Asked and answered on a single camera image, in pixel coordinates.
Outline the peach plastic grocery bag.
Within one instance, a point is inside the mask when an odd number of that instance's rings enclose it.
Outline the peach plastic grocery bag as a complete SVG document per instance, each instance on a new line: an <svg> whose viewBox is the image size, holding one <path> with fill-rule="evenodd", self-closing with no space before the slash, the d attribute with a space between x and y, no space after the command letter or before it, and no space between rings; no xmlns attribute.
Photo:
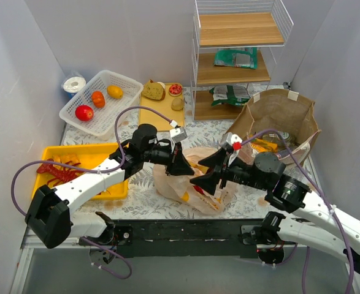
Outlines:
<svg viewBox="0 0 360 294"><path fill-rule="evenodd" d="M202 176L207 172L207 167L199 165L198 162L215 151L217 151L216 148L205 146L184 150L183 154L194 170L193 176L168 176L164 166L155 165L153 177L158 193L166 198L185 203L206 215L214 216L222 213L232 200L237 184L228 182L224 189L217 189L214 195L205 191L202 195L190 183L191 178Z"/></svg>

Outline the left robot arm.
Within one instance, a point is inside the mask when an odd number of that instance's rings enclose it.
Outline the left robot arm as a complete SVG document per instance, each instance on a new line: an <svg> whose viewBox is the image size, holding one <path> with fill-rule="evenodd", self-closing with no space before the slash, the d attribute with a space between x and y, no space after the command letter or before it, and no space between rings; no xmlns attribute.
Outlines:
<svg viewBox="0 0 360 294"><path fill-rule="evenodd" d="M25 217L28 227L44 245L52 249L68 237L89 237L107 243L113 237L113 222L102 212L78 213L78 209L108 187L122 183L141 171L144 163L162 165L172 176L193 175L182 153L182 127L170 130L170 139L158 140L156 127L140 125L132 138L101 162L91 173L84 173L54 188L43 185L35 192Z"/></svg>

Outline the brown burlap tote bag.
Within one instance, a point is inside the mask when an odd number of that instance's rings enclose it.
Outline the brown burlap tote bag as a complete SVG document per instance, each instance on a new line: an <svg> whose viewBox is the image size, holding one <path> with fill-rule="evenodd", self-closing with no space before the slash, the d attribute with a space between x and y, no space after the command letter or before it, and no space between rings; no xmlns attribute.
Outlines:
<svg viewBox="0 0 360 294"><path fill-rule="evenodd" d="M296 160L303 164L321 132L313 115L315 102L297 92L269 89L259 92L243 106L228 132L243 140L265 130L275 129L294 136Z"/></svg>

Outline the red chili pepper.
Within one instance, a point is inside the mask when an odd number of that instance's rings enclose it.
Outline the red chili pepper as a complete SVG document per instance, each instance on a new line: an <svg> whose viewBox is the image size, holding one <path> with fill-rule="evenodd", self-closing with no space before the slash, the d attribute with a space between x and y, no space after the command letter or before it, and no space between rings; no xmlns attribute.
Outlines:
<svg viewBox="0 0 360 294"><path fill-rule="evenodd" d="M201 187L199 187L199 186L193 186L193 187L198 193L204 195L204 191L203 191L203 189Z"/></svg>

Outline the teal snack packet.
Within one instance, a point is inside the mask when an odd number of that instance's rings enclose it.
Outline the teal snack packet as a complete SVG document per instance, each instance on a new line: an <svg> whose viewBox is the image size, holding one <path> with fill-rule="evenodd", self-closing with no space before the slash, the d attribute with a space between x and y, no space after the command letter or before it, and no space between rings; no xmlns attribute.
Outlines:
<svg viewBox="0 0 360 294"><path fill-rule="evenodd" d="M238 67L244 69L258 68L258 51L256 47L222 49L215 54L214 66Z"/></svg>

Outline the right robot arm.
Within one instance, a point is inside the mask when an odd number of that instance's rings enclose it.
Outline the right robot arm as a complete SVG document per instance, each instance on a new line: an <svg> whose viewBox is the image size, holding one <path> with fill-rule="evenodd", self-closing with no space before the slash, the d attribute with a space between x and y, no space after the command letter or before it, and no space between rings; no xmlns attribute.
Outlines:
<svg viewBox="0 0 360 294"><path fill-rule="evenodd" d="M273 153L258 154L252 165L235 159L230 166L218 162L223 154L221 149L206 158L203 164L214 163L215 167L190 182L210 194L228 181L267 192L265 200L276 210L246 233L249 242L303 244L344 262L352 260L354 271L360 274L360 220L328 208L308 185L286 175L285 164Z"/></svg>

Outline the orange mango gummy packet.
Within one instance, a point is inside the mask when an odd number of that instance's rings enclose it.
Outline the orange mango gummy packet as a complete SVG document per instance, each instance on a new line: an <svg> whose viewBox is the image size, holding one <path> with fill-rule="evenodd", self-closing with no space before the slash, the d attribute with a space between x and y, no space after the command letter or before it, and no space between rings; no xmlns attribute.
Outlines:
<svg viewBox="0 0 360 294"><path fill-rule="evenodd" d="M251 143L251 147L257 150L259 153L272 152L275 153L278 150L278 145L263 139L255 138Z"/></svg>

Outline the clear glass bottle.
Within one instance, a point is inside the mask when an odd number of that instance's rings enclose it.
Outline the clear glass bottle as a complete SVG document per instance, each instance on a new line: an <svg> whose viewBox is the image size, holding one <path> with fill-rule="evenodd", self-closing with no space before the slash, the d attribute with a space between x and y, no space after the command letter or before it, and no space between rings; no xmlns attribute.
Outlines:
<svg viewBox="0 0 360 294"><path fill-rule="evenodd" d="M286 144L288 145L295 144L296 141L295 135L289 132L282 132L282 131L279 131L278 134L281 135L282 139L285 141Z"/></svg>

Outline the silver drink can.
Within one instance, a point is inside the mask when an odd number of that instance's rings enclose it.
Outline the silver drink can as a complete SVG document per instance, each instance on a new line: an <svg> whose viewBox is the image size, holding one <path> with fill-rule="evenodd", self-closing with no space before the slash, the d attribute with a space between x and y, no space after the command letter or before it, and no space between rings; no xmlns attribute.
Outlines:
<svg viewBox="0 0 360 294"><path fill-rule="evenodd" d="M277 153L275 153L275 155L279 158L279 159L285 159L285 158L290 158L290 154L295 155L296 150L295 149L283 149Z"/></svg>

